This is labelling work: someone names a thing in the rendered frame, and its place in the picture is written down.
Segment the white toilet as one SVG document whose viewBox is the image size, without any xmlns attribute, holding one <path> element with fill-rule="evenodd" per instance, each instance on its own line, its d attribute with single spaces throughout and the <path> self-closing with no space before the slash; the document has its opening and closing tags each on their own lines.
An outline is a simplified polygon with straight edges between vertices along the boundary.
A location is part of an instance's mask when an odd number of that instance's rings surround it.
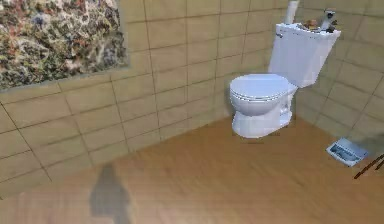
<svg viewBox="0 0 384 224">
<path fill-rule="evenodd" d="M 339 30 L 311 31 L 300 23 L 278 24 L 268 71 L 230 81 L 232 130 L 260 138 L 289 125 L 296 92 L 316 83 L 340 35 Z"/>
</svg>

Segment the white paper roll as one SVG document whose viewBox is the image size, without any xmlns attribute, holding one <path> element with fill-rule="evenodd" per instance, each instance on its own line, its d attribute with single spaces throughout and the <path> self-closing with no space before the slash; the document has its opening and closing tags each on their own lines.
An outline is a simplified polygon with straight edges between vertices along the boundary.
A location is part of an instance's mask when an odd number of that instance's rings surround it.
<svg viewBox="0 0 384 224">
<path fill-rule="evenodd" d="M 293 0 L 288 3 L 286 16 L 284 23 L 285 24 L 292 24 L 294 22 L 295 14 L 298 9 L 300 0 Z"/>
</svg>

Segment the white flat bathroom scale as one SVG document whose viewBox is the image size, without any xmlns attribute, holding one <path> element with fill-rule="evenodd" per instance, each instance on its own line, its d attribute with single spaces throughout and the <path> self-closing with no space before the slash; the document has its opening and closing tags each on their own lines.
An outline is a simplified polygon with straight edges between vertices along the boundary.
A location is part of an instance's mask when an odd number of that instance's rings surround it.
<svg viewBox="0 0 384 224">
<path fill-rule="evenodd" d="M 348 167 L 353 167 L 368 156 L 368 151 L 346 138 L 332 143 L 326 152 Z"/>
</svg>

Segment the grey spray bottle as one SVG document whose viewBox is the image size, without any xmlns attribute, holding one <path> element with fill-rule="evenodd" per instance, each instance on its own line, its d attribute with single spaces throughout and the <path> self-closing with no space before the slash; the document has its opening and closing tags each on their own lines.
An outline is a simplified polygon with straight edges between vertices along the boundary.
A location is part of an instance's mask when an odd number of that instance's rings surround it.
<svg viewBox="0 0 384 224">
<path fill-rule="evenodd" d="M 335 30 L 337 21 L 334 19 L 336 12 L 334 10 L 326 9 L 324 11 L 324 17 L 320 26 L 321 31 L 332 33 Z"/>
</svg>

